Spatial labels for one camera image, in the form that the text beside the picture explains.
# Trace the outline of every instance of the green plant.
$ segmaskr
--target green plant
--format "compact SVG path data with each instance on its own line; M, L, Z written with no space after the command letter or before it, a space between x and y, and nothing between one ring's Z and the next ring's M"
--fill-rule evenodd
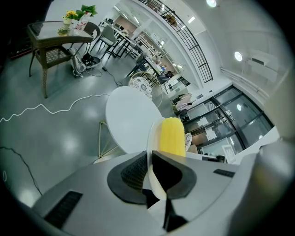
M81 17L87 13L90 12L91 13L91 17L93 17L95 14L97 14L97 12L95 11L95 5L93 6L86 6L86 5L82 5L81 10L76 10L76 16L74 17L75 20L80 20Z

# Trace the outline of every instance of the black slot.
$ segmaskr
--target black slot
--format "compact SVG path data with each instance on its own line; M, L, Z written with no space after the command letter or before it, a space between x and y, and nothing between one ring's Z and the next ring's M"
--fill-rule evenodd
M45 220L56 228L61 229L82 195L74 191L68 192L45 217Z
M227 176L227 177L230 177L230 178L233 178L233 176L235 175L234 172L225 171L225 170L221 170L221 169L216 169L215 171L213 171L213 173L223 175L223 176Z

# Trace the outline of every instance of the table top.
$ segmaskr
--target table top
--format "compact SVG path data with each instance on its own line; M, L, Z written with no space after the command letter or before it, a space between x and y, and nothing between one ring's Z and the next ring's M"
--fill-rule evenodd
M153 122L161 117L156 105L136 88L117 88L106 103L109 131L114 141L126 153L147 149L150 128Z
M153 70L160 76L162 71L157 68L157 64L155 64L154 61L149 57L146 57L145 59L148 62L148 64L153 68Z
M28 28L34 34L37 40L45 40L59 37L83 37L89 38L90 41L92 41L93 36L85 31L80 31L78 35L75 34L74 29L71 27L72 25L65 25L61 21L48 21L29 24Z
M131 41L129 38L126 37L126 34L123 34L120 30L112 27L112 29L116 32L118 32L125 40L127 40L129 43L132 43L133 45L136 45L133 41Z

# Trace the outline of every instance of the white container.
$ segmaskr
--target white container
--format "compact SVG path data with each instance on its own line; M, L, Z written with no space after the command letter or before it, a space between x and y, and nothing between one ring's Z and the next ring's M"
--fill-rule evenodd
M87 25L89 19L90 19L91 13L87 12L85 15L83 15L81 17L81 19L79 20L77 26L75 27L76 30L78 31L83 31L85 26Z

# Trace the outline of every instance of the white cable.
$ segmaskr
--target white cable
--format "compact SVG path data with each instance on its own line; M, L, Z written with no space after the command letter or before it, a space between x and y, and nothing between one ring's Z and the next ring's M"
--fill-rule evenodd
M90 97L100 97L100 96L102 96L102 95L107 95L107 96L109 96L109 94L101 94L101 95L94 95L94 94L93 94L93 95L89 95L89 96L87 96L87 97L82 97L82 98L79 98L78 100L74 101L68 110L60 110L60 111L57 111L57 112L51 112L51 111L48 110L43 104L39 104L38 106L36 106L36 107L34 107L34 108L26 108L26 109L25 109L22 113L20 113L20 114L13 114L8 120L6 120L6 119L3 117L3 118L0 120L0 123L2 122L2 120L5 120L6 122L8 122L8 121L10 121L10 119L11 119L13 116L21 116L25 111L27 111L27 110L35 110L36 108L38 108L38 107L40 107L40 106L44 107L46 111L48 111L50 114L53 114L53 115L56 114L56 113L59 113L59 112L68 112L68 111L72 108L72 106L73 106L76 102L78 102L79 100L82 100L82 99L84 99L84 98L90 98Z

